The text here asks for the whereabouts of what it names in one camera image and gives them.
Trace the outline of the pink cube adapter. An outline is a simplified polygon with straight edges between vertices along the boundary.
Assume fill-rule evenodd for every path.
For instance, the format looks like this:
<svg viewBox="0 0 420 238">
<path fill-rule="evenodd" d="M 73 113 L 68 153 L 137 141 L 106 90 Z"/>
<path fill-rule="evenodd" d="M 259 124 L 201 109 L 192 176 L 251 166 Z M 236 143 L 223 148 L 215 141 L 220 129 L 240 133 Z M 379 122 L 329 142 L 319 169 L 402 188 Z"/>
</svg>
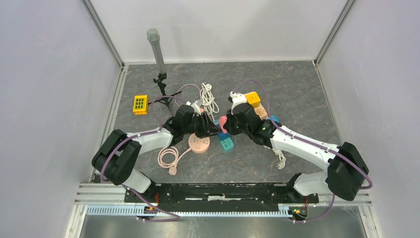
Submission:
<svg viewBox="0 0 420 238">
<path fill-rule="evenodd" d="M 227 122 L 227 116 L 221 116 L 219 118 L 218 124 L 223 133 L 228 133 L 227 130 L 224 128 L 224 125 L 226 124 L 226 122 Z"/>
</svg>

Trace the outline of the round pink power socket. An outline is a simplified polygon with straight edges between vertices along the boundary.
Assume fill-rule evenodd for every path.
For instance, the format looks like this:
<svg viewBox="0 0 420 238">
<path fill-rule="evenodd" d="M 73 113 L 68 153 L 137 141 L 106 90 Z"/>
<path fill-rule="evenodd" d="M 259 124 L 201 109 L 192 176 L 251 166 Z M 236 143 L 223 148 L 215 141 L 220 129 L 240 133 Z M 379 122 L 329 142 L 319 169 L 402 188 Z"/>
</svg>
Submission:
<svg viewBox="0 0 420 238">
<path fill-rule="evenodd" d="M 198 138 L 195 134 L 191 134 L 188 139 L 188 145 L 194 153 L 202 154 L 210 148 L 210 139 L 208 137 Z"/>
</svg>

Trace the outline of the teal power strip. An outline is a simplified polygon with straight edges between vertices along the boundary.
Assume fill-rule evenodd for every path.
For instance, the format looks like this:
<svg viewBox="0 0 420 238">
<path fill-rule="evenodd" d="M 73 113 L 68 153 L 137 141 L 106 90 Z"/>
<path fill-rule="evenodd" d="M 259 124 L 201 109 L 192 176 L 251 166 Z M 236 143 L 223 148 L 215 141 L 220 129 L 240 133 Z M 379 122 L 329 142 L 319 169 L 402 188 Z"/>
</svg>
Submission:
<svg viewBox="0 0 420 238">
<path fill-rule="evenodd" d="M 233 142 L 231 137 L 228 138 L 228 139 L 225 139 L 223 141 L 219 140 L 219 142 L 220 142 L 221 147 L 224 149 L 225 152 L 229 152 L 229 151 L 232 151 L 234 149 L 234 142 Z"/>
</svg>

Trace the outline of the light blue cube adapter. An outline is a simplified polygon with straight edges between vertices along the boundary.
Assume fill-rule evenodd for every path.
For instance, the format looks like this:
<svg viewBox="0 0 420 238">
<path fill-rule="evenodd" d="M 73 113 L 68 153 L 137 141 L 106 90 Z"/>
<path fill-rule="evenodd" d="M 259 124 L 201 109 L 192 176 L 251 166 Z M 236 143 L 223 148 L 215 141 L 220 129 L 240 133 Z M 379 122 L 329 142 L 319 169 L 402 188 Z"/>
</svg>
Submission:
<svg viewBox="0 0 420 238">
<path fill-rule="evenodd" d="M 281 126 L 279 119 L 276 116 L 268 117 L 271 121 L 275 122 L 277 125 Z"/>
</svg>

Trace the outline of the dark blue cube adapter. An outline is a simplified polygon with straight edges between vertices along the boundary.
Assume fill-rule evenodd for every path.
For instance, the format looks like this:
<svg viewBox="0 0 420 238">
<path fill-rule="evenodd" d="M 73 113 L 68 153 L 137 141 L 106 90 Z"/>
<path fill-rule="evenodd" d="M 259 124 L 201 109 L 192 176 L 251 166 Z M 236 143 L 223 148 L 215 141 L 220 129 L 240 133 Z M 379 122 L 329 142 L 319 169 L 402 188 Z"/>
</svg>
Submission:
<svg viewBox="0 0 420 238">
<path fill-rule="evenodd" d="M 221 133 L 218 133 L 218 134 L 217 134 L 217 137 L 218 137 L 218 139 L 219 139 L 220 141 L 223 141 L 223 140 L 225 140 L 225 139 L 230 138 L 231 136 L 230 136 L 230 134 L 229 134 L 229 133 L 223 133 L 223 132 L 221 132 Z"/>
</svg>

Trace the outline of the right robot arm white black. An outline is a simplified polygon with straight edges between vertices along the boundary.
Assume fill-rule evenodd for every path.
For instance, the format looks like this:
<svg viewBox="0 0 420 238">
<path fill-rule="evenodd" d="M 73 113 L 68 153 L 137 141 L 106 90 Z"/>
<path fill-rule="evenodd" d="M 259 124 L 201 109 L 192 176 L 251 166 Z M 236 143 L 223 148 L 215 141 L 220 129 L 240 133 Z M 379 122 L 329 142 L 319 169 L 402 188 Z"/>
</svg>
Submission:
<svg viewBox="0 0 420 238">
<path fill-rule="evenodd" d="M 361 189 L 372 187 L 365 161 L 349 142 L 336 145 L 301 135 L 272 119 L 261 119 L 249 103 L 232 107 L 226 117 L 223 128 L 229 134 L 245 134 L 257 145 L 294 154 L 321 169 L 289 181 L 286 196 L 292 202 L 324 192 L 352 201 Z"/>
</svg>

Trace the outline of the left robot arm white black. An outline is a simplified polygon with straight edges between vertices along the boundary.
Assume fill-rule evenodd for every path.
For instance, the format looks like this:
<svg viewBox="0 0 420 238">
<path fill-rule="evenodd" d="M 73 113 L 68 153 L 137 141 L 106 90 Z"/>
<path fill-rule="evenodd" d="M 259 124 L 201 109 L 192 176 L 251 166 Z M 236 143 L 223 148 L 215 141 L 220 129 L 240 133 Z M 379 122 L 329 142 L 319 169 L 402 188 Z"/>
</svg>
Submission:
<svg viewBox="0 0 420 238">
<path fill-rule="evenodd" d="M 91 164 L 100 172 L 101 179 L 108 179 L 114 185 L 125 185 L 137 191 L 142 201 L 150 202 L 156 195 L 156 189 L 149 177 L 134 168 L 138 156 L 174 146 L 185 135 L 194 134 L 202 139 L 220 132 L 206 113 L 182 105 L 173 117 L 156 129 L 137 133 L 115 129 L 93 156 Z"/>
</svg>

